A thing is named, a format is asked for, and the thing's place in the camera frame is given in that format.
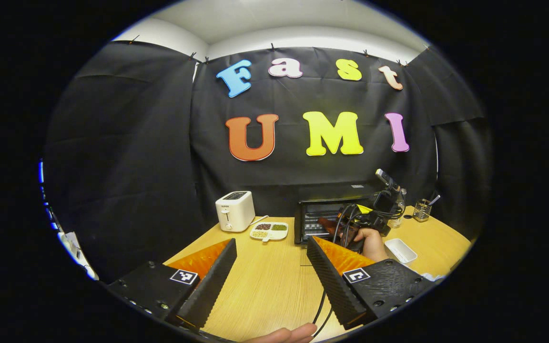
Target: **wooden table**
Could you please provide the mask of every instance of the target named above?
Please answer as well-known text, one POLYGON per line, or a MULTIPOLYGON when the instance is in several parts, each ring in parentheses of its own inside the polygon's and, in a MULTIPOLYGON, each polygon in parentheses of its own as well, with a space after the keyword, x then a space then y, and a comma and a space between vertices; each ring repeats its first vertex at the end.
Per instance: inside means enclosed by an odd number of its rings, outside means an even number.
MULTIPOLYGON (((413 210, 407 206, 406 213, 412 214, 413 210)), ((323 287, 306 256, 306 248, 294 245, 294 218, 268 217, 262 222, 287 223, 287 237, 263 243, 249 236, 253 225, 244 232, 223 232, 218 223, 164 262, 168 264, 215 243, 236 239, 237 259, 202 328, 205 332, 241 342, 313 321, 323 287)), ((402 239, 418 255, 408 264, 412 270, 433 276, 447 275, 470 247, 465 237, 433 217, 423 223, 402 219, 401 226, 392 229, 383 241, 394 238, 402 239)), ((330 308, 326 297, 316 321, 318 327, 330 308)), ((348 331, 333 313, 315 342, 348 331)))

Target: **white ceiling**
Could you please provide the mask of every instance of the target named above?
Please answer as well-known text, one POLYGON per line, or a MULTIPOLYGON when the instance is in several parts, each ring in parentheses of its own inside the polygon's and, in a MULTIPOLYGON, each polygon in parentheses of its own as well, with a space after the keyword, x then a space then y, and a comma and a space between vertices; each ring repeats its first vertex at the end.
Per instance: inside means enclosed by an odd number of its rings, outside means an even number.
POLYGON ((427 41, 359 0, 184 0, 151 17, 179 26, 211 45, 257 30, 329 26, 370 33, 424 50, 427 41))

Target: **metal utensil holder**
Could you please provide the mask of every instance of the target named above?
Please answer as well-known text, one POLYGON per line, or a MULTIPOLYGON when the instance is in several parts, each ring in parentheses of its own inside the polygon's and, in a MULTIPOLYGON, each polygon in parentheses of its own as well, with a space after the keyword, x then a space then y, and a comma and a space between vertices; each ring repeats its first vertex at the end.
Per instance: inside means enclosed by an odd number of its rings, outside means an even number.
POLYGON ((418 200, 414 206, 414 213, 412 218, 416 219, 417 222, 425 222, 429 219, 429 213, 431 213, 431 206, 429 206, 429 200, 421 199, 418 200))

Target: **white toaster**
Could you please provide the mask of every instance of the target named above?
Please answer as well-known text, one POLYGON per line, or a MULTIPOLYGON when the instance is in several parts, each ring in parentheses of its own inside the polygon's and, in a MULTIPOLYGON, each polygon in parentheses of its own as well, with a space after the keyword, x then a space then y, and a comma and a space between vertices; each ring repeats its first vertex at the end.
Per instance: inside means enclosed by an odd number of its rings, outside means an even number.
POLYGON ((249 191, 224 195, 215 202, 220 228, 225 232, 244 232, 255 218, 253 197, 249 191))

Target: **human hand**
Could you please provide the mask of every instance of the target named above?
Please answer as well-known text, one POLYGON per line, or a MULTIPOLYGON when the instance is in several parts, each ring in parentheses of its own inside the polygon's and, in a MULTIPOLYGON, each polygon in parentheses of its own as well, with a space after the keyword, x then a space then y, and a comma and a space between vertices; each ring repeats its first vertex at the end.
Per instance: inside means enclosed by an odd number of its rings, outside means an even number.
POLYGON ((248 339, 242 343, 309 343, 316 332, 316 325, 306 323, 294 330, 280 328, 264 336, 248 339))
POLYGON ((353 241, 357 242, 364 238, 366 241, 364 242, 364 251, 362 254, 365 257, 372 259, 375 262, 388 259, 380 232, 370 228, 362 228, 359 229, 357 236, 355 236, 353 241))

